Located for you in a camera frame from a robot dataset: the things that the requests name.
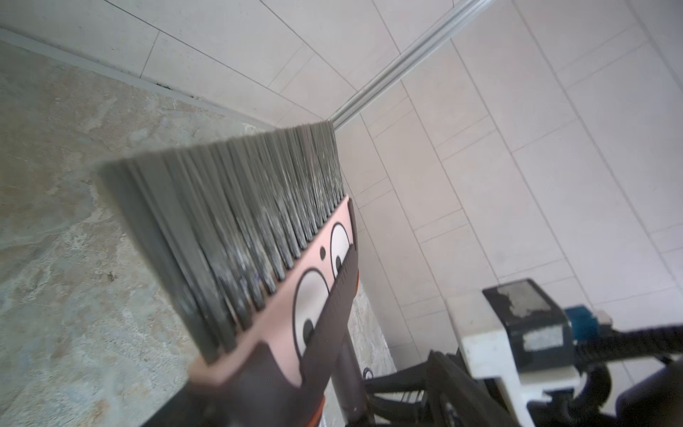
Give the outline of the brown hand brush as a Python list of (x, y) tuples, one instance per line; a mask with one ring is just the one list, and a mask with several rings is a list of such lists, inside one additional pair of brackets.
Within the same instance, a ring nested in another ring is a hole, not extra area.
[(101, 187), (199, 351), (150, 426), (371, 421), (348, 323), (358, 230), (328, 121), (101, 165)]

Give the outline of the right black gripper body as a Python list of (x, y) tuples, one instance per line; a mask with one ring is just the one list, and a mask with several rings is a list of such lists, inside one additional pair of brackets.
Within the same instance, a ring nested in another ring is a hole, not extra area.
[(458, 354), (367, 381), (367, 403), (385, 426), (518, 426), (519, 422), (464, 370)]

